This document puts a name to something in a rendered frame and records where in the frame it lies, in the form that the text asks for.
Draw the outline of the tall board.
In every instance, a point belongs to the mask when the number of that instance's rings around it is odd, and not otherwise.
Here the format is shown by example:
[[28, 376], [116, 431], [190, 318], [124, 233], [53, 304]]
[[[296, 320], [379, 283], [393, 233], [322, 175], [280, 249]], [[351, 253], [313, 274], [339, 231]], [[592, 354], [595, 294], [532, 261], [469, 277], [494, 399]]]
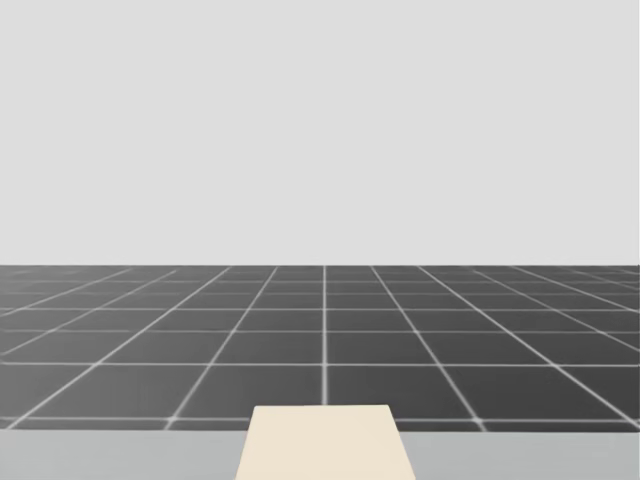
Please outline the tall board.
[[234, 480], [416, 480], [387, 405], [257, 406]]

